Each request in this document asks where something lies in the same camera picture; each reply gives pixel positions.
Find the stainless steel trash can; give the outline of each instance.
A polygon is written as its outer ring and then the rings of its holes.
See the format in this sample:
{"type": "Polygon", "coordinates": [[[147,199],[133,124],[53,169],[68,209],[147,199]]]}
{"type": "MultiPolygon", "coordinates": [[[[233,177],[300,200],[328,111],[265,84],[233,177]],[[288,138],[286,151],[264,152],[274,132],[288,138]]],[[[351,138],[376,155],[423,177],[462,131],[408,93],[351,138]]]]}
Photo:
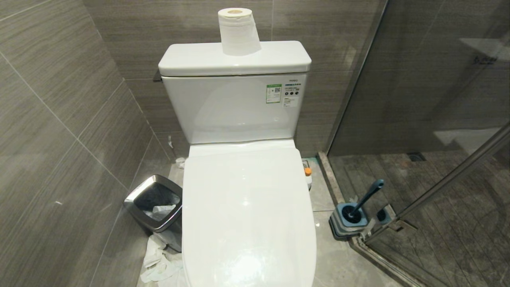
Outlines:
{"type": "Polygon", "coordinates": [[[183,189],[168,178],[153,175],[124,200],[131,215],[170,248],[181,252],[183,189]]]}

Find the toilet tank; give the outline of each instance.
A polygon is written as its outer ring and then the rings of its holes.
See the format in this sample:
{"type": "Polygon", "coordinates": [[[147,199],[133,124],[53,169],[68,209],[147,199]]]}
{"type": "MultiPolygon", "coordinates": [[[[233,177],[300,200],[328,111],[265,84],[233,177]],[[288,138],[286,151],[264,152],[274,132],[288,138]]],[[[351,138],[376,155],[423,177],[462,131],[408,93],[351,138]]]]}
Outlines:
{"type": "Polygon", "coordinates": [[[168,48],[159,70],[190,144],[294,136],[312,61],[298,41],[261,46],[247,56],[221,43],[168,48]]]}

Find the gray wall tile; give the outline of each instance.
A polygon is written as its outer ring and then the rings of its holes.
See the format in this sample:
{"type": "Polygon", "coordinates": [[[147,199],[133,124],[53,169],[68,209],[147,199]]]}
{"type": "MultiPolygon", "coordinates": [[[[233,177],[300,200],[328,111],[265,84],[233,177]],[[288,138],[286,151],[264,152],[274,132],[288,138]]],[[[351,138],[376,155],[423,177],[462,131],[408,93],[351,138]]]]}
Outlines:
{"type": "Polygon", "coordinates": [[[510,62],[473,64],[486,54],[461,39],[502,38],[509,13],[502,0],[391,2],[331,154],[459,149],[436,132],[506,123],[510,62]]]}
{"type": "Polygon", "coordinates": [[[75,135],[122,80],[81,1],[19,13],[0,34],[0,51],[75,135]]]}
{"type": "Polygon", "coordinates": [[[151,135],[131,92],[122,83],[80,140],[125,187],[129,187],[151,135]]]}
{"type": "Polygon", "coordinates": [[[147,236],[123,207],[101,256],[91,286],[136,286],[145,256],[147,236]]]}
{"type": "Polygon", "coordinates": [[[75,142],[3,248],[2,286],[88,286],[126,189],[75,142]]]}
{"type": "Polygon", "coordinates": [[[74,137],[0,56],[0,248],[74,137]]]}
{"type": "Polygon", "coordinates": [[[271,39],[272,0],[84,2],[126,79],[152,78],[171,44],[220,42],[223,8],[252,9],[260,39],[271,39]]]}
{"type": "Polygon", "coordinates": [[[157,133],[161,145],[170,158],[188,157],[190,145],[183,132],[157,133]],[[172,136],[173,149],[168,145],[168,136],[172,136]]]}
{"type": "Polygon", "coordinates": [[[171,166],[172,163],[170,162],[170,159],[166,155],[156,136],[153,135],[150,139],[147,151],[143,156],[142,162],[140,163],[135,179],[131,184],[130,191],[149,178],[149,176],[159,174],[164,177],[168,177],[171,166]]]}
{"type": "Polygon", "coordinates": [[[325,150],[332,125],[297,126],[294,141],[301,157],[313,157],[325,150]]]}
{"type": "Polygon", "coordinates": [[[162,83],[152,80],[127,80],[136,101],[156,133],[182,131],[162,83]]]}
{"type": "Polygon", "coordinates": [[[3,0],[0,2],[0,19],[19,13],[45,0],[3,0]]]}
{"type": "Polygon", "coordinates": [[[340,110],[352,72],[312,72],[307,80],[298,125],[332,125],[340,110]]]}
{"type": "Polygon", "coordinates": [[[273,41],[301,41],[312,71],[353,70],[378,1],[274,1],[273,41]]]}

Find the floor drain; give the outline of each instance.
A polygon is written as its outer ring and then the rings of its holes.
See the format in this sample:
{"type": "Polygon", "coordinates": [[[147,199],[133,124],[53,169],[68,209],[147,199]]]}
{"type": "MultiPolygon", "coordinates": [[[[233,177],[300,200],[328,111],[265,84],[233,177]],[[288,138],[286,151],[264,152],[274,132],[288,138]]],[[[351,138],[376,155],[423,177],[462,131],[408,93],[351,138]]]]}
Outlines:
{"type": "Polygon", "coordinates": [[[426,161],[427,159],[421,153],[407,153],[411,161],[426,161]]]}

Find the shower enclosure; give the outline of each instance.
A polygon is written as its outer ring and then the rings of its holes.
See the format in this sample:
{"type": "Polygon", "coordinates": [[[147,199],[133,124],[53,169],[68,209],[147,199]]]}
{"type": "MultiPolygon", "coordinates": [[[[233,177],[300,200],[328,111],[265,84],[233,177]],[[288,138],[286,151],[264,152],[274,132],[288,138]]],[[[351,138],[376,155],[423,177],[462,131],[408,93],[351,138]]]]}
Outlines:
{"type": "Polygon", "coordinates": [[[330,137],[368,248],[431,286],[510,286],[510,2],[384,0],[330,137]]]}

